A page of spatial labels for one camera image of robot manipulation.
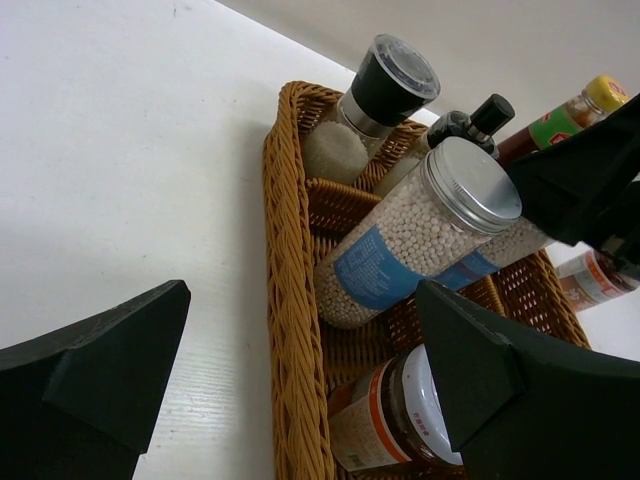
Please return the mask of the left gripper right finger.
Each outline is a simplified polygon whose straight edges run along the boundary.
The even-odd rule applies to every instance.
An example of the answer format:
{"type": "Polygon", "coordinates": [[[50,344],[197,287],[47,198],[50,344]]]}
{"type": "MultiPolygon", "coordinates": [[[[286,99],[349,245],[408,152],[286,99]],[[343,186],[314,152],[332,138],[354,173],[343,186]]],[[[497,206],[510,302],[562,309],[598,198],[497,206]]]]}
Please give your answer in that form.
{"type": "Polygon", "coordinates": [[[416,306],[450,444],[471,479],[635,479],[639,365],[433,282],[416,306]]]}

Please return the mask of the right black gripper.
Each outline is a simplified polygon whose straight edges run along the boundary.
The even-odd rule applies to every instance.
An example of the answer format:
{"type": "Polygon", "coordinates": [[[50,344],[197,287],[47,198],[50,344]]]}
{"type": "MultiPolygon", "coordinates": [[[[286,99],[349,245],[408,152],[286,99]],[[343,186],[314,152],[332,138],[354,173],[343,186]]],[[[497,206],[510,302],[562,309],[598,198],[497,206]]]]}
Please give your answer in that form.
{"type": "Polygon", "coordinates": [[[639,98],[507,170],[522,215],[547,236],[584,242],[639,279],[639,98]]]}

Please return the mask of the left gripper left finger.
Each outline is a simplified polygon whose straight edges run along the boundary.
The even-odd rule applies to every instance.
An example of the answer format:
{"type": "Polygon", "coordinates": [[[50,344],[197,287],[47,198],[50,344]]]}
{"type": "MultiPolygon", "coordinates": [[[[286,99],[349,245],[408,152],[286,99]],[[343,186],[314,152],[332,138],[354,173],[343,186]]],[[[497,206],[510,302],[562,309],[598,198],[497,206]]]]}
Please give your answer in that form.
{"type": "Polygon", "coordinates": [[[4,479],[130,479],[148,451],[191,293],[171,280],[1,351],[4,479]]]}

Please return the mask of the tall blue-label shaker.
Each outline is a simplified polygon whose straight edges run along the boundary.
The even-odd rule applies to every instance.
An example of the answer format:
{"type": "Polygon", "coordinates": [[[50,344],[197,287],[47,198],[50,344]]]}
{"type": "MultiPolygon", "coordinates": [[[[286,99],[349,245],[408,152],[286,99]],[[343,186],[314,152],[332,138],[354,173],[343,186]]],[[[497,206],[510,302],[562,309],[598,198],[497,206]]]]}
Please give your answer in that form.
{"type": "Polygon", "coordinates": [[[445,139],[315,267],[319,316],[344,329],[369,322],[521,212],[517,188],[494,158],[467,140],[445,139]]]}
{"type": "Polygon", "coordinates": [[[453,291],[465,288],[553,243],[525,218],[444,270],[435,280],[453,291]]]}

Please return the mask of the spice jar white lid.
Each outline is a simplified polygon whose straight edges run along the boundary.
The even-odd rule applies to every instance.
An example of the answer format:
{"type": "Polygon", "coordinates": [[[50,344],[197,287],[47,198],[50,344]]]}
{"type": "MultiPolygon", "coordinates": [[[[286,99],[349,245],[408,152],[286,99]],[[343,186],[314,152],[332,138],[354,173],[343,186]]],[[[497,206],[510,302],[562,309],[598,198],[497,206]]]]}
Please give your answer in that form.
{"type": "Polygon", "coordinates": [[[576,312],[601,305],[639,288],[639,281],[623,274],[612,260],[587,250],[555,268],[562,291],[576,312]]]}
{"type": "Polygon", "coordinates": [[[328,420],[332,454],[351,474],[450,472],[463,465],[422,344],[336,387],[328,420]]]}

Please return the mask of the red sauce bottle yellow cap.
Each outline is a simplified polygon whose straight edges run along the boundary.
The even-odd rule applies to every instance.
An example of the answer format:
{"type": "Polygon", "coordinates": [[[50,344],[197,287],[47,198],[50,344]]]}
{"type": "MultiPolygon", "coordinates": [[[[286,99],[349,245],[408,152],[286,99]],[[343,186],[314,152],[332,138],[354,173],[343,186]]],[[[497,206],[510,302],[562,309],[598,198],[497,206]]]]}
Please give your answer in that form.
{"type": "Polygon", "coordinates": [[[516,160],[560,143],[602,121],[630,99],[616,79],[608,75],[596,76],[576,96],[499,143],[498,162],[508,169],[516,160]]]}

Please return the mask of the black-top salt grinder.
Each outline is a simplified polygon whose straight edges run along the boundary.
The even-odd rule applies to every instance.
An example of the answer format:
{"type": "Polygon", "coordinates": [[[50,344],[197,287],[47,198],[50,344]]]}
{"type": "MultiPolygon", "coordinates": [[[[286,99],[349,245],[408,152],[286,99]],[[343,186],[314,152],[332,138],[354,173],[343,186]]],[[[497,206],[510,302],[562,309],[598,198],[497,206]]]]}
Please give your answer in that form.
{"type": "Polygon", "coordinates": [[[502,95],[492,94],[473,113],[452,110],[436,120],[373,188],[374,195],[384,197],[430,151],[446,138],[459,137],[472,142],[491,155],[499,157],[493,135],[515,117],[511,103],[502,95]]]}

